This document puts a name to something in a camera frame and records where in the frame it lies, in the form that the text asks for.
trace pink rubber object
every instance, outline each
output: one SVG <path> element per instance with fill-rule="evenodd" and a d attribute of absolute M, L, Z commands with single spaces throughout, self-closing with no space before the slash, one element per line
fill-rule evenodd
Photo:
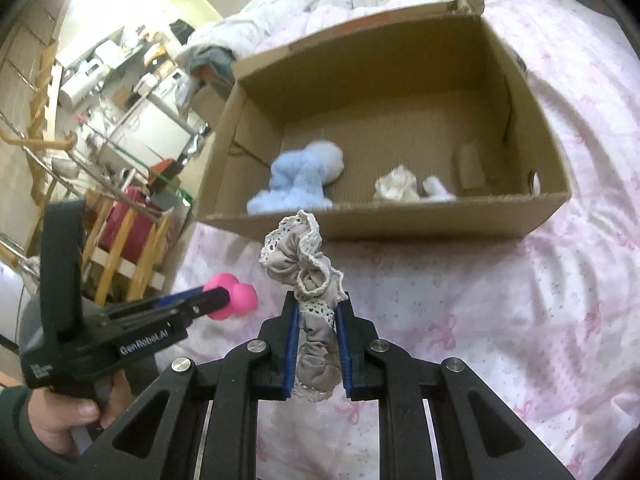
<path fill-rule="evenodd" d="M 229 293 L 229 304 L 211 314 L 207 314 L 210 319 L 220 321 L 235 314 L 244 316 L 258 308 L 258 295 L 255 289 L 248 283 L 240 281 L 232 274 L 226 272 L 216 274 L 203 287 L 203 292 L 222 286 Z"/>

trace pink floral bedsheet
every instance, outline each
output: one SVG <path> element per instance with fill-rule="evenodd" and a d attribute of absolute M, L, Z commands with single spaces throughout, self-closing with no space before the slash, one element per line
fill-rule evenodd
<path fill-rule="evenodd" d="M 566 151 L 572 200 L 522 241 L 324 248 L 381 337 L 421 359 L 465 360 L 589 480 L 640 422 L 640 63 L 612 20 L 573 0 L 489 1 L 485 16 L 527 65 Z M 197 226 L 174 290 L 232 272 L 255 285 L 260 307 L 198 320 L 160 367 L 220 358 L 279 312 L 285 289 L 259 251 Z M 377 479 L 376 403 L 349 402 L 340 388 L 317 404 L 262 403 L 257 470 L 263 480 Z"/>

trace finger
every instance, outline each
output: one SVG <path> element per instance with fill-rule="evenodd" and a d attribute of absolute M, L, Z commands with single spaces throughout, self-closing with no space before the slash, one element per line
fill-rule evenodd
<path fill-rule="evenodd" d="M 109 402 L 102 409 L 100 425 L 106 430 L 114 420 L 133 402 L 131 387 L 124 370 L 117 372 L 113 377 L 113 389 Z"/>
<path fill-rule="evenodd" d="M 78 426 L 85 426 L 97 420 L 100 411 L 98 405 L 88 399 L 74 399 L 42 388 L 31 395 L 28 406 L 30 420 L 47 431 L 63 431 Z"/>

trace person's hand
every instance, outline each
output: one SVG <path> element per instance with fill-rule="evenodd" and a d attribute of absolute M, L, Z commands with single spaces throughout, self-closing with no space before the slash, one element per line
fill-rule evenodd
<path fill-rule="evenodd" d="M 27 405 L 29 422 L 38 440 L 58 454 L 76 451 L 71 429 L 100 420 L 103 428 L 111 423 L 131 404 L 133 396 L 124 371 L 113 377 L 109 402 L 102 412 L 92 400 L 74 399 L 53 393 L 48 388 L 34 390 Z"/>

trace cardboard piece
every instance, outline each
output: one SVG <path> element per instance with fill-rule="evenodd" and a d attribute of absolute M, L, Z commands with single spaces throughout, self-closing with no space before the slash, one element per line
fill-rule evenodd
<path fill-rule="evenodd" d="M 524 64 L 481 17 L 482 0 L 390 10 L 236 62 L 198 199 L 199 221 L 263 240 L 288 213 L 248 216 L 279 153 L 327 139 L 344 173 L 315 211 L 340 240 L 522 237 L 570 197 L 561 146 Z M 195 111 L 206 121 L 206 99 Z M 485 182 L 465 189 L 456 153 L 472 143 Z M 403 164 L 436 175 L 453 203 L 373 202 L 378 177 Z M 530 192 L 532 172 L 542 192 Z"/>

